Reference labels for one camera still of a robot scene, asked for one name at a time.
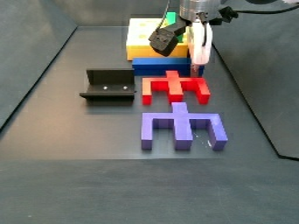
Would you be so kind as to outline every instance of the black metal bracket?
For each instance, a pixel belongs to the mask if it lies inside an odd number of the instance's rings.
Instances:
[[[88,69],[88,91],[78,95],[89,101],[134,99],[133,69]]]

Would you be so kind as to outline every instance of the red block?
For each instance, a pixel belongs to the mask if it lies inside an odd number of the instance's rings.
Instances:
[[[142,104],[152,104],[152,91],[165,91],[168,102],[182,101],[182,91],[193,91],[200,104],[206,104],[210,91],[202,78],[180,78],[177,71],[165,71],[165,78],[142,78]]]

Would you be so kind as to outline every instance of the blue puzzle piece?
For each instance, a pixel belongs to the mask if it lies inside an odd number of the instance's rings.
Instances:
[[[134,76],[137,75],[164,75],[168,70],[178,71],[181,76],[190,75],[190,59],[189,58],[133,58],[132,67]],[[201,76],[204,66],[200,66],[198,76]]]

